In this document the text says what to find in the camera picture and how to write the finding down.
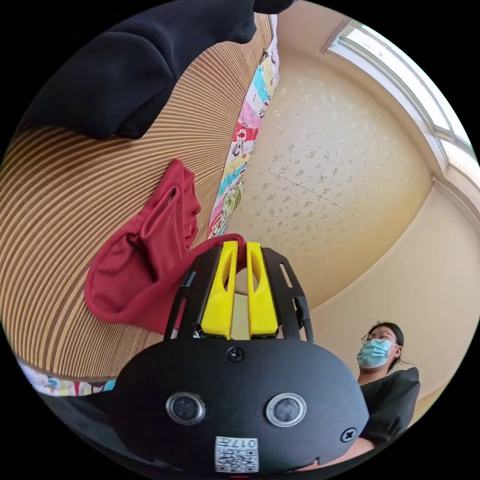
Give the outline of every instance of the window frame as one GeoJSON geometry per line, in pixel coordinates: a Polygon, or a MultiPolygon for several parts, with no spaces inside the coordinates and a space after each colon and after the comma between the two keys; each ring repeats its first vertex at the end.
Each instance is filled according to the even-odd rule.
{"type": "Polygon", "coordinates": [[[336,45],[336,43],[339,43],[341,45],[344,45],[348,49],[352,50],[353,52],[357,53],[360,55],[362,58],[370,62],[373,66],[375,66],[376,69],[378,69],[380,72],[382,72],[387,78],[389,78],[401,91],[402,93],[408,98],[408,100],[411,102],[411,104],[415,107],[415,109],[418,111],[418,113],[421,115],[425,123],[427,124],[429,130],[431,133],[438,138],[439,140],[443,141],[448,141],[452,142],[455,144],[457,147],[460,149],[464,150],[465,153],[469,154],[475,161],[477,161],[477,157],[474,153],[473,147],[470,142],[466,142],[464,139],[459,137],[452,126],[452,123],[448,117],[448,115],[445,113],[444,108],[438,101],[436,95],[432,92],[432,90],[429,88],[429,86],[423,81],[423,79],[418,75],[415,69],[413,69],[406,61],[404,58],[402,58],[400,55],[397,54],[396,51],[394,51],[387,43],[383,42],[381,38],[379,38],[373,31],[371,31],[370,28],[368,28],[366,25],[363,25],[362,23],[356,21],[356,20],[351,20],[348,25],[343,29],[343,31],[337,36],[337,38],[334,40],[331,46],[336,45]],[[419,82],[419,84],[426,90],[426,92],[429,94],[431,100],[435,103],[435,105],[438,107],[439,111],[442,113],[443,118],[445,120],[445,123],[448,125],[448,128],[443,128],[439,125],[436,125],[435,122],[432,120],[431,116],[423,106],[422,102],[420,99],[412,92],[412,90],[405,84],[405,82],[402,80],[402,78],[395,72],[393,71],[390,67],[388,67],[385,63],[383,63],[379,58],[377,58],[375,55],[373,55],[371,52],[369,52],[366,48],[362,47],[359,45],[357,42],[354,40],[348,38],[348,35],[350,35],[353,31],[359,31],[363,35],[371,38],[374,42],[379,44],[382,48],[386,49],[390,55],[395,57],[395,59],[399,62],[401,62],[405,68],[409,70],[409,72],[414,75],[415,79],[419,82]]]}

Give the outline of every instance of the screw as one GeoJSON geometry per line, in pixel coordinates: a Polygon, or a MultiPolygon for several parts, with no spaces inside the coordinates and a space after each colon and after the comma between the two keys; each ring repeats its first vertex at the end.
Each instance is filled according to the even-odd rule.
{"type": "Polygon", "coordinates": [[[226,357],[231,361],[231,362],[241,362],[243,359],[244,359],[244,351],[237,347],[237,346],[233,346],[232,348],[230,348],[230,350],[228,350],[228,352],[226,353],[226,357]]]}
{"type": "Polygon", "coordinates": [[[347,442],[351,442],[356,436],[357,436],[357,429],[348,428],[341,434],[340,440],[343,443],[347,443],[347,442]]]}

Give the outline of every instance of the colorful patterned fabric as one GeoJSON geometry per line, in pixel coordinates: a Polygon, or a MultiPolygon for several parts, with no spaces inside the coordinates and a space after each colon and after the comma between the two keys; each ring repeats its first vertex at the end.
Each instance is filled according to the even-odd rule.
{"type": "Polygon", "coordinates": [[[78,397],[84,395],[107,392],[115,386],[115,380],[102,383],[88,383],[87,381],[59,380],[53,376],[40,373],[29,366],[18,362],[23,374],[31,386],[40,394],[52,397],[78,397]]]}
{"type": "Polygon", "coordinates": [[[242,199],[243,175],[254,149],[265,113],[279,84],[277,16],[270,16],[273,40],[258,65],[231,139],[223,176],[211,211],[208,238],[223,235],[233,211],[242,199]]]}

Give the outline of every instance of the eyeglasses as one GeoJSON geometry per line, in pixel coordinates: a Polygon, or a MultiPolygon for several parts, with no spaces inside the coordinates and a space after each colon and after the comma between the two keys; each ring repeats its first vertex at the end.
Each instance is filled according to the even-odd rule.
{"type": "Polygon", "coordinates": [[[379,331],[378,333],[367,333],[362,337],[361,343],[366,345],[371,340],[375,339],[378,343],[382,343],[385,340],[393,340],[397,344],[397,339],[388,331],[379,331]]]}

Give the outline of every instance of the qr code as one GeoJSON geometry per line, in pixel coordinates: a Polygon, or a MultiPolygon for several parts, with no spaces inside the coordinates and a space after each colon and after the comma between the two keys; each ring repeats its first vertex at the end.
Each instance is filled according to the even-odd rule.
{"type": "Polygon", "coordinates": [[[215,441],[215,470],[238,474],[258,472],[258,440],[218,436],[215,441]]]}

